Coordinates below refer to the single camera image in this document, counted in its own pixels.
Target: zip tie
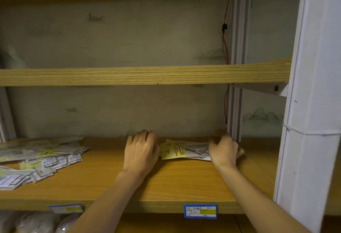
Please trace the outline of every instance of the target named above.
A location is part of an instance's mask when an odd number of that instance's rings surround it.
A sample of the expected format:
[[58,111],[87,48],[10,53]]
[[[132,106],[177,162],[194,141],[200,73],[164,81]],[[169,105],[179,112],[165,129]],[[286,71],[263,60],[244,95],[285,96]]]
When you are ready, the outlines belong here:
[[293,127],[291,125],[287,125],[283,123],[283,126],[286,127],[289,130],[298,132],[302,135],[321,135],[321,136],[329,136],[329,135],[341,135],[341,131],[337,130],[325,130],[325,131],[305,131],[296,127]]

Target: shelf label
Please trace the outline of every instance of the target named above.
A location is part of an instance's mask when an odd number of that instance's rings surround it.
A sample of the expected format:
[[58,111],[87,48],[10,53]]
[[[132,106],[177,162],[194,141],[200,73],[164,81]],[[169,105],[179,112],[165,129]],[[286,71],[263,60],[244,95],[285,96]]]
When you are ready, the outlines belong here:
[[83,213],[83,207],[80,203],[50,205],[49,209],[58,214]]
[[185,218],[216,219],[218,207],[216,204],[185,204]]

